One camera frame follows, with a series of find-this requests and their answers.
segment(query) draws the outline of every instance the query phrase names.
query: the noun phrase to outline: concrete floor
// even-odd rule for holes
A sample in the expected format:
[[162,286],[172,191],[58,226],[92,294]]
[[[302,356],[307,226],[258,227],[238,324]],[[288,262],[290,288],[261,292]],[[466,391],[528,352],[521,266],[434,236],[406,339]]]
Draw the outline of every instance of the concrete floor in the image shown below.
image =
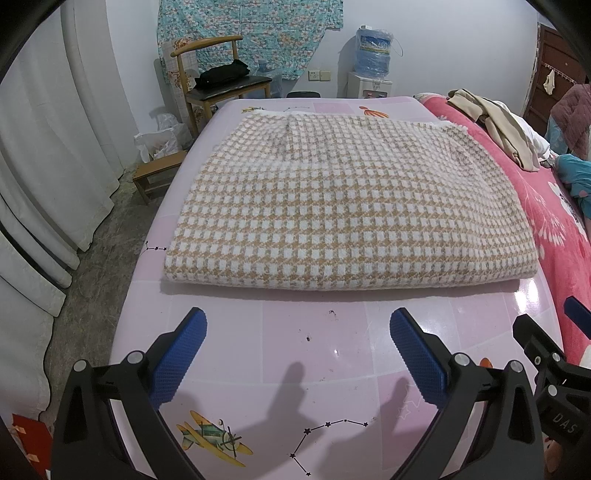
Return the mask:
[[111,214],[96,230],[90,248],[78,253],[80,266],[72,272],[72,286],[65,290],[66,301],[54,321],[44,361],[51,403],[40,416],[51,432],[74,362],[85,358],[96,367],[109,362],[135,263],[162,201],[160,197],[146,205],[129,173],[120,182],[111,196]]

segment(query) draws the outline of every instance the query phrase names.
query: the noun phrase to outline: blue cloth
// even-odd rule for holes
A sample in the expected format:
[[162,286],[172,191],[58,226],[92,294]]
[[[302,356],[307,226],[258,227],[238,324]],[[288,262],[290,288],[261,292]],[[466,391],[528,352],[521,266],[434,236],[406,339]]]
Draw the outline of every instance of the blue cloth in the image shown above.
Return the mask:
[[[164,67],[165,42],[240,34],[240,60],[252,72],[257,60],[267,59],[285,80],[297,80],[327,28],[343,28],[343,0],[161,0],[158,51]],[[197,51],[199,70],[229,63],[229,48]]]
[[583,214],[591,218],[591,161],[574,155],[561,155],[554,163],[560,181],[569,190]]
[[548,120],[548,130],[546,130],[545,138],[550,144],[550,148],[558,155],[564,155],[569,151],[569,148],[564,140],[564,134],[562,133],[560,127],[556,124],[556,120],[554,120],[552,117],[550,117]]

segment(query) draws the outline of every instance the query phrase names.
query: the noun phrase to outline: white curtain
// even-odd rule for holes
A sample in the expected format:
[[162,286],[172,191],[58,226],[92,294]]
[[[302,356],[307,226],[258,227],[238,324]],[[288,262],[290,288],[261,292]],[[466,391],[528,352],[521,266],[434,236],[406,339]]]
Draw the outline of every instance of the white curtain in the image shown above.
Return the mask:
[[0,83],[0,414],[9,423],[9,413],[37,418],[47,407],[43,356],[65,299],[58,287],[70,285],[66,267],[78,267],[76,250],[113,208],[119,155],[132,147],[112,138],[86,77],[79,1],[37,28]]

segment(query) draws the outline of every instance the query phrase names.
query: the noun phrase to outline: wooden stool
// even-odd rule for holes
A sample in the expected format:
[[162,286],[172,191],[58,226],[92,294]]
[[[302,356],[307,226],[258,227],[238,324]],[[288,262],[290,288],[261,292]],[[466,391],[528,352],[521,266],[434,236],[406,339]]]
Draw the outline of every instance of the wooden stool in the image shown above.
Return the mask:
[[178,153],[173,153],[172,155],[167,155],[166,157],[156,158],[149,163],[142,163],[138,167],[134,173],[133,180],[146,205],[150,202],[150,197],[148,197],[149,193],[168,187],[173,182],[173,179],[150,182],[149,177],[170,170],[171,168],[178,167],[183,163],[186,156],[187,152],[180,151]]

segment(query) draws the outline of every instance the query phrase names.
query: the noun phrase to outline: wooden door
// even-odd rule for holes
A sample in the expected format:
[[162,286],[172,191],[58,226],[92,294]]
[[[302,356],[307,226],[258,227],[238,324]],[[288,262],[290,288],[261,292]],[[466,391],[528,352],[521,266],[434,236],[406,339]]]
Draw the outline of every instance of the wooden door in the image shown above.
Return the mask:
[[[555,88],[552,95],[548,95],[544,90],[544,82],[551,69],[556,71]],[[552,28],[541,25],[537,69],[524,118],[542,136],[546,134],[550,110],[574,85],[559,72],[576,83],[585,83],[587,78],[585,70],[560,34]]]

